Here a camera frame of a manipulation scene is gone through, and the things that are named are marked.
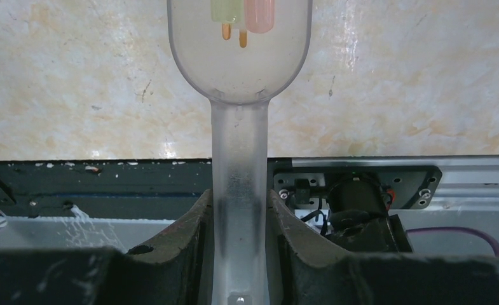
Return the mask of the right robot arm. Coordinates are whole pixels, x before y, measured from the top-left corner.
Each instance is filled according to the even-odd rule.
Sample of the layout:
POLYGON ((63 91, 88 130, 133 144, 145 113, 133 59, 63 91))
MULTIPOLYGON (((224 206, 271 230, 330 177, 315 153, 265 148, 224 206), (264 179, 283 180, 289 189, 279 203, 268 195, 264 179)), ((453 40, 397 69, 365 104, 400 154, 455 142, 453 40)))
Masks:
POLYGON ((499 248, 414 254, 385 198, 347 176, 318 233, 262 182, 215 187, 126 254, 0 250, 0 304, 499 304, 499 248))

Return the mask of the clear plastic scoop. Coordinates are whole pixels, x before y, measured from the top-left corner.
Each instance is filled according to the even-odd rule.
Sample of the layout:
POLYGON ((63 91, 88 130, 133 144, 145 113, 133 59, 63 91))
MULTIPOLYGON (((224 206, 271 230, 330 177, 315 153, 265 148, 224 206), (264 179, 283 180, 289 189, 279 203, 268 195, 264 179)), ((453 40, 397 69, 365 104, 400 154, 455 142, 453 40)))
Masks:
POLYGON ((210 102, 214 265, 209 304, 268 304, 266 205, 268 110, 299 74, 310 45, 313 3, 275 1, 264 34, 224 40, 211 1, 168 1, 175 63, 210 102))

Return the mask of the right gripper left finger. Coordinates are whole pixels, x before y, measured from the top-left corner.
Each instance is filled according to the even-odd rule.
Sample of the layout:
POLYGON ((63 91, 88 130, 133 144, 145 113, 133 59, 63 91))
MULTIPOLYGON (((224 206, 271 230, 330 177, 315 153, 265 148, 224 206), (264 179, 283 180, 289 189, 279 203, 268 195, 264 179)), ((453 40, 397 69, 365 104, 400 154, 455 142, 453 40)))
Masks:
POLYGON ((127 253, 0 250, 0 304, 197 304, 212 192, 127 253))

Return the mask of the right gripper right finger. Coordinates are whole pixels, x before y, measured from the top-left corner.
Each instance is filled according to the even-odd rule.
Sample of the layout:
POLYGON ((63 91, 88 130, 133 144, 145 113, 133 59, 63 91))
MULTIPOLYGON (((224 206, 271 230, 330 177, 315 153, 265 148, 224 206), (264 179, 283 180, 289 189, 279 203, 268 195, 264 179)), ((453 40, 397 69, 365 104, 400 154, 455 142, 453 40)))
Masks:
POLYGON ((499 259, 349 252, 267 193, 278 262, 269 270, 279 304, 499 304, 499 259))

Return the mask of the pink popsicle candy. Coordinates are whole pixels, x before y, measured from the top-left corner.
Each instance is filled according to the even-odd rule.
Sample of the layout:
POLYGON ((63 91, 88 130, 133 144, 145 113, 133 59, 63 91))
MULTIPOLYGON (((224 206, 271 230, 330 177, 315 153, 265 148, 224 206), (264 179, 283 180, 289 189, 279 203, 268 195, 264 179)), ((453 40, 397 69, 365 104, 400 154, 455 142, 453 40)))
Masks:
POLYGON ((240 46, 247 46, 247 35, 264 34, 272 30, 275 24, 275 1, 274 0, 245 0, 243 2, 245 14, 245 25, 240 31, 240 46))

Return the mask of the green popsicle candy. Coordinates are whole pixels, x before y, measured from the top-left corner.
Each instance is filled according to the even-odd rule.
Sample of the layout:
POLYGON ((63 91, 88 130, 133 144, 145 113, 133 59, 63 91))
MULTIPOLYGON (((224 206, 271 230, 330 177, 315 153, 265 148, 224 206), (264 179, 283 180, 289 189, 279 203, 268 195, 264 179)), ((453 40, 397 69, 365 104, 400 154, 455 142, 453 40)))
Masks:
POLYGON ((244 1, 211 0, 211 18, 221 24, 221 35, 224 40, 231 38, 233 29, 245 30, 244 1))

